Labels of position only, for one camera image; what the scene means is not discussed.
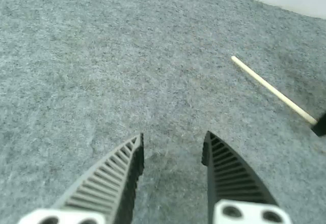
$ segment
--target gray carpet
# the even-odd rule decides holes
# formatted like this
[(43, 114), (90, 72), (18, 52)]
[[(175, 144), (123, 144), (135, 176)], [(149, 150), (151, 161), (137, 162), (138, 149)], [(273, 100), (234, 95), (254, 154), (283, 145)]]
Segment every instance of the gray carpet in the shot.
[(325, 139), (230, 60), (318, 117), (326, 20), (252, 0), (1, 0), (0, 15), (0, 223), (140, 131), (133, 223), (207, 223), (207, 130), (294, 223), (326, 219)]

